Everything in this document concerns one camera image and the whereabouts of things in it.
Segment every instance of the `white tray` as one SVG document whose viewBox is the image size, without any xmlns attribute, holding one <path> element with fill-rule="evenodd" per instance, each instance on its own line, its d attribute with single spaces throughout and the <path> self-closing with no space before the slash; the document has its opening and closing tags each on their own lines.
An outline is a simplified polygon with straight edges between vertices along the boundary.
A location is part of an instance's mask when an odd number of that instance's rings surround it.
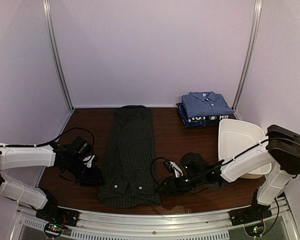
<svg viewBox="0 0 300 240">
<path fill-rule="evenodd" d="M 265 132 L 258 125 L 235 119 L 223 119 L 219 123 L 218 158 L 232 158 L 256 144 Z M 258 179 L 270 173 L 271 163 L 242 176 L 244 179 Z"/>
</svg>

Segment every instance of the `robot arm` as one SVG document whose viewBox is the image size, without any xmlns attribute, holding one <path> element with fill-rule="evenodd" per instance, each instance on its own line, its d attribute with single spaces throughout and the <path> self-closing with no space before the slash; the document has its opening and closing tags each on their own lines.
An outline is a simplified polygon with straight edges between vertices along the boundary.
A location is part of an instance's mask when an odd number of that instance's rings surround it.
<svg viewBox="0 0 300 240">
<path fill-rule="evenodd" d="M 180 160 L 187 174 L 167 177 L 157 190 L 178 195 L 199 186 L 219 189 L 269 163 L 272 163 L 272 170 L 265 183 L 255 191 L 251 206 L 230 211 L 233 226 L 251 223 L 271 216 L 271 203 L 289 181 L 300 174 L 300 135 L 280 126 L 270 126 L 267 136 L 257 144 L 212 166 L 200 154 L 187 153 Z"/>
<path fill-rule="evenodd" d="M 0 143 L 0 196 L 29 204 L 45 219 L 58 219 L 58 201 L 45 189 L 31 187 L 10 176 L 4 170 L 20 167 L 59 167 L 71 172 L 82 186 L 100 186 L 104 180 L 95 166 L 97 158 L 88 157 L 92 146 L 81 137 L 71 144 L 50 142 L 41 147 L 16 147 Z"/>
</svg>

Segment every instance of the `dark striped shirt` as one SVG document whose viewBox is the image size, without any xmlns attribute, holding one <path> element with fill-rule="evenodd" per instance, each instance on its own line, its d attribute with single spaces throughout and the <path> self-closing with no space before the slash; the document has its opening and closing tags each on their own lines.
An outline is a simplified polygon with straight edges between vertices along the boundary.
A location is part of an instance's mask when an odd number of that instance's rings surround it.
<svg viewBox="0 0 300 240">
<path fill-rule="evenodd" d="M 103 163 L 105 185 L 98 194 L 101 204 L 114 208 L 160 205 L 149 170 L 154 158 L 151 109 L 144 106 L 118 108 Z"/>
</svg>

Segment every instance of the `white wall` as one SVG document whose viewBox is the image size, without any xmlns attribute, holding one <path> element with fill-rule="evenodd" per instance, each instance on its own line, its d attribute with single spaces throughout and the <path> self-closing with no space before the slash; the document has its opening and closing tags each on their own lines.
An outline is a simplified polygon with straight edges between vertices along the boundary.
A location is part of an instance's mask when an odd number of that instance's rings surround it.
<svg viewBox="0 0 300 240">
<path fill-rule="evenodd" d="M 244 120 L 300 134 L 300 0 L 263 1 L 260 32 L 243 96 Z M 300 230 L 300 176 L 286 190 Z"/>
<path fill-rule="evenodd" d="M 171 107 L 189 91 L 231 105 L 254 0 L 58 0 L 51 11 L 75 107 Z"/>
<path fill-rule="evenodd" d="M 41 143 L 68 116 L 49 45 L 42 0 L 0 0 L 0 142 Z M 34 185 L 41 168 L 11 171 Z M 17 204 L 0 197 L 0 240 Z"/>
</svg>

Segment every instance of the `brown wooden surface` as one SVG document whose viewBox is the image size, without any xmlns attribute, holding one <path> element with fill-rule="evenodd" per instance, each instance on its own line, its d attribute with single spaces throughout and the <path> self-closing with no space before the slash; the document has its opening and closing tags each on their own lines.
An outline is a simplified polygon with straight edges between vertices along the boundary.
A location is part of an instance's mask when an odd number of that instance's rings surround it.
<svg viewBox="0 0 300 240">
<path fill-rule="evenodd" d="M 95 135 L 95 153 L 99 156 L 97 165 L 102 167 L 108 137 L 112 126 L 113 108 L 76 109 L 66 126 L 87 128 Z M 179 163 L 188 152 L 199 153 L 210 164 L 218 161 L 218 127 L 184 127 L 177 108 L 152 108 L 153 131 L 156 156 L 163 156 Z M 89 134 L 74 131 L 62 137 L 61 143 L 70 143 L 80 134 L 89 140 Z M 159 181 L 168 176 L 162 163 L 158 163 Z M 206 190 L 196 194 L 162 196 L 162 206 L 137 206 L 129 209 L 103 206 L 98 201 L 98 187 L 82 187 L 58 177 L 59 169 L 46 168 L 40 187 L 48 189 L 59 205 L 79 210 L 116 214 L 184 214 L 229 209 L 251 204 L 254 191 L 262 185 L 259 179 L 238 179 L 227 187 Z"/>
</svg>

